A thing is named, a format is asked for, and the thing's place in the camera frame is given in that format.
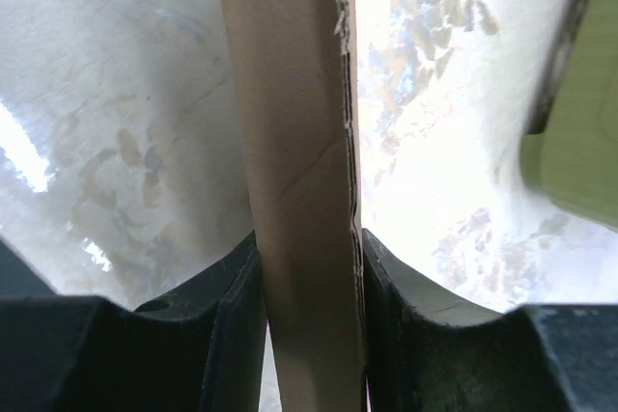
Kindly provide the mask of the brown cardboard paper box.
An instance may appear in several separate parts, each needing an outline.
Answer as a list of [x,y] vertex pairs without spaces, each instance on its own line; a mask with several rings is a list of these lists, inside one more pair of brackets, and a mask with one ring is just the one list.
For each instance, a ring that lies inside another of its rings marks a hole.
[[355,0],[222,0],[286,411],[366,407]]

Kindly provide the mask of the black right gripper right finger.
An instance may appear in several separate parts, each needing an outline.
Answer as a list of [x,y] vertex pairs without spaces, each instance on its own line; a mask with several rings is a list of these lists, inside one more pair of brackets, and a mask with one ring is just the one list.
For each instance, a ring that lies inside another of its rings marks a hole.
[[525,304],[501,314],[363,235],[375,411],[613,411],[617,309]]

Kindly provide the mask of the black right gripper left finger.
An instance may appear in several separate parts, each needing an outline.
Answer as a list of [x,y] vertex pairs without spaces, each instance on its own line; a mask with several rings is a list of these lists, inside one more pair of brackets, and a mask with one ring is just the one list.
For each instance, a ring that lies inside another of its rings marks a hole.
[[256,241],[134,310],[55,293],[1,250],[5,411],[255,411],[267,315]]

